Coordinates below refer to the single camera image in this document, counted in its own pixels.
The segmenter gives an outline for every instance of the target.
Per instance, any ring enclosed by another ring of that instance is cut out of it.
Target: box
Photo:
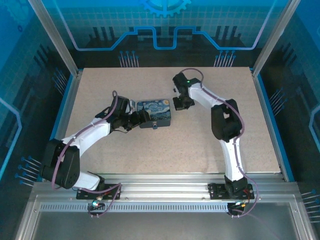
[[[137,111],[144,108],[150,115],[150,121],[140,124],[140,128],[168,127],[171,124],[170,102],[167,99],[139,101]]]

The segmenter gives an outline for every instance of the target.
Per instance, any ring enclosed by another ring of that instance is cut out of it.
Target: gray floor
[[[226,213],[40,214],[33,240],[282,240],[297,239],[287,205],[260,203],[254,217],[231,219]]]

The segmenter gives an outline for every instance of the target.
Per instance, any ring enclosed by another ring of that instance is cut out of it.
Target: glass panel
[[[226,213],[123,212],[104,215],[96,224],[83,213],[41,212],[34,240],[156,239],[273,240],[300,239],[289,204],[259,203],[245,220]]]
[[[252,67],[287,0],[43,2],[80,68]]]
[[[0,235],[12,239],[38,177],[21,159],[41,161],[70,73],[26,0],[0,1],[0,46]]]
[[[301,0],[261,71],[294,178],[310,183],[306,192],[320,173],[319,11],[319,1]]]

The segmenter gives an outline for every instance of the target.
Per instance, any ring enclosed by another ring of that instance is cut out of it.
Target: cable
[[[119,193],[119,191],[120,191],[121,186],[122,186],[121,183],[119,183],[119,184],[117,184],[117,185],[115,185],[115,186],[112,187],[112,189],[114,189],[114,188],[116,188],[116,187],[118,187],[118,188],[117,188],[117,190],[116,190],[116,192],[115,192],[115,194],[114,194],[114,196],[113,196],[113,198],[112,198],[112,201],[110,202],[109,206],[106,207],[103,212],[93,214],[93,213],[90,211],[90,209],[88,208],[88,214],[89,214],[92,218],[93,218],[93,217],[98,218],[98,217],[104,215],[106,212],[108,212],[108,210],[109,210],[109,209],[111,208],[111,206],[113,205],[113,203],[114,203],[114,201],[115,201],[115,199],[116,199],[116,197],[117,197],[117,195],[118,195],[118,193]]]
[[[242,214],[244,213],[243,211],[238,210],[238,209],[232,209],[232,210],[233,210],[233,211],[236,211],[236,212],[239,212],[239,213],[242,213]],[[280,236],[279,236],[278,234],[276,234],[276,233],[272,230],[272,228],[269,227],[269,225],[268,225],[265,221],[263,221],[260,217],[257,217],[257,216],[255,216],[255,215],[253,215],[252,213],[248,213],[248,212],[247,212],[247,214],[248,214],[248,216],[250,216],[250,217],[258,220],[262,225],[264,225],[265,228],[268,229],[269,232],[270,232],[276,239],[281,240]]]
[[[94,124],[90,124],[88,126],[86,126],[85,128],[83,128],[82,130],[80,130],[79,132],[77,132],[73,138],[70,139],[70,141],[64,146],[64,148],[62,149],[59,157],[58,157],[58,160],[56,162],[56,165],[55,165],[55,168],[54,168],[54,171],[53,171],[53,175],[52,175],[52,180],[51,180],[51,187],[53,190],[57,190],[60,188],[59,187],[55,187],[55,182],[56,182],[56,178],[57,178],[57,173],[58,173],[58,170],[59,170],[59,166],[60,166],[60,163],[62,161],[62,158],[63,156],[65,155],[66,153],[66,150],[67,148],[71,145],[71,143],[80,135],[82,134],[83,132],[85,132],[86,130],[90,129],[90,128],[93,128],[95,125],[98,125],[100,123],[102,123],[103,121],[105,121],[106,119],[108,119],[112,113],[115,111],[116,107],[117,107],[117,103],[118,103],[118,93],[116,91],[113,91],[112,92],[112,96],[115,97],[115,102],[114,102],[114,106],[112,108],[112,110],[109,112],[109,114],[107,114],[104,118],[102,118],[101,120],[97,121],[96,123]],[[103,192],[95,192],[95,191],[89,191],[88,189],[84,188],[83,190],[86,191],[86,192],[89,192],[89,193],[105,193],[105,192],[108,192],[110,191],[111,189],[114,189],[114,186],[110,189],[106,189],[104,190]]]
[[[114,132],[120,132],[120,133],[123,133],[123,134],[127,134],[128,131],[121,131],[121,130],[113,130]]]
[[[233,106],[231,106],[231,105],[230,105],[229,103],[227,103],[226,101],[224,101],[224,100],[222,100],[222,99],[220,99],[220,98],[212,95],[210,92],[208,92],[208,91],[203,87],[203,81],[204,81],[205,76],[204,76],[204,74],[203,74],[202,71],[200,71],[199,69],[194,68],[194,67],[188,67],[188,68],[185,68],[185,69],[181,70],[180,73],[183,73],[183,72],[186,71],[186,70],[195,70],[195,71],[197,71],[198,73],[200,73],[200,74],[201,74],[201,80],[200,80],[200,87],[201,87],[201,89],[202,89],[206,94],[208,94],[210,97],[214,98],[215,100],[219,101],[220,103],[225,104],[228,108],[230,108],[230,109],[236,114],[236,116],[239,118],[239,120],[240,120],[240,122],[241,122],[241,125],[242,125],[241,132],[240,132],[240,134],[239,134],[237,137],[235,137],[235,138],[233,139],[235,161],[236,161],[237,168],[239,169],[240,173],[241,173],[246,179],[252,181],[253,184],[254,184],[254,186],[255,186],[255,189],[256,189],[256,197],[255,197],[255,200],[254,200],[254,202],[253,202],[252,207],[251,207],[247,212],[245,212],[245,213],[243,213],[243,214],[241,214],[241,215],[239,216],[239,217],[244,217],[245,215],[247,215],[248,213],[250,213],[250,212],[252,211],[252,209],[254,209],[254,207],[255,207],[256,204],[257,204],[257,200],[258,200],[258,196],[259,196],[259,189],[258,189],[257,183],[256,183],[252,178],[250,178],[248,175],[246,175],[245,172],[241,169],[241,167],[240,167],[240,162],[239,162],[239,157],[238,157],[238,151],[237,151],[236,141],[237,141],[237,139],[239,139],[239,138],[244,134],[244,132],[245,132],[245,122],[244,122],[243,118],[240,116],[239,112],[238,112]]]

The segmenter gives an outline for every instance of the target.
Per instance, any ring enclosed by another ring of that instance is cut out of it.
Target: blue edge trim
[[[268,110],[268,114],[269,114],[270,119],[271,119],[272,127],[273,127],[274,133],[275,133],[275,138],[276,138],[276,141],[277,141],[279,149],[280,149],[280,153],[281,153],[281,156],[282,156],[282,160],[283,160],[283,164],[284,164],[284,167],[285,167],[286,174],[288,176],[288,181],[289,182],[294,182],[295,178],[294,178],[294,175],[292,173],[292,170],[291,170],[291,167],[290,167],[290,163],[289,163],[289,160],[288,160],[288,156],[286,154],[285,147],[284,147],[284,144],[282,142],[282,139],[281,139],[281,136],[280,136],[280,133],[279,133],[279,129],[278,129],[278,126],[277,126],[277,123],[276,123],[275,116],[274,116],[274,114],[272,112],[272,108],[271,108],[271,105],[270,105],[270,102],[269,102],[267,91],[265,89],[265,85],[264,85],[264,83],[262,81],[262,78],[261,78],[260,74],[258,74],[257,78],[258,78],[258,82],[259,82],[260,87],[261,87],[261,91],[262,91],[263,98],[264,98],[264,101],[265,101],[265,104],[266,104],[266,108]]]
[[[68,80],[68,84],[66,85],[66,88],[65,88],[65,91],[64,91],[64,95],[63,95],[63,98],[62,98],[62,101],[61,101],[61,104],[60,104],[60,108],[59,108],[58,114],[57,114],[55,122],[54,122],[54,126],[53,126],[53,129],[52,129],[52,132],[51,132],[50,140],[54,139],[55,136],[56,136],[56,133],[57,133],[57,130],[58,130],[58,126],[60,124],[60,119],[61,119],[61,116],[62,116],[62,112],[64,111],[64,108],[65,108],[65,104],[66,104],[66,101],[67,101],[67,97],[68,97],[68,94],[69,94],[69,91],[70,91],[70,87],[71,87],[72,81],[73,81],[73,76],[70,74],[70,77],[69,77],[69,80]]]

